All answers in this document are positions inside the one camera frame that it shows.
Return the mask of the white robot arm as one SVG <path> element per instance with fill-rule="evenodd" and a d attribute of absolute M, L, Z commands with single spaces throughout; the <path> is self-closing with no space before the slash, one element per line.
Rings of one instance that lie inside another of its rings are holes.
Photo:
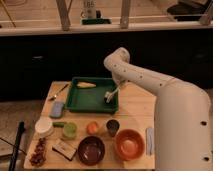
<path fill-rule="evenodd" d="M 211 100 L 200 87 L 130 63 L 123 47 L 104 59 L 119 84 L 130 81 L 156 96 L 155 171 L 213 171 Z"/>

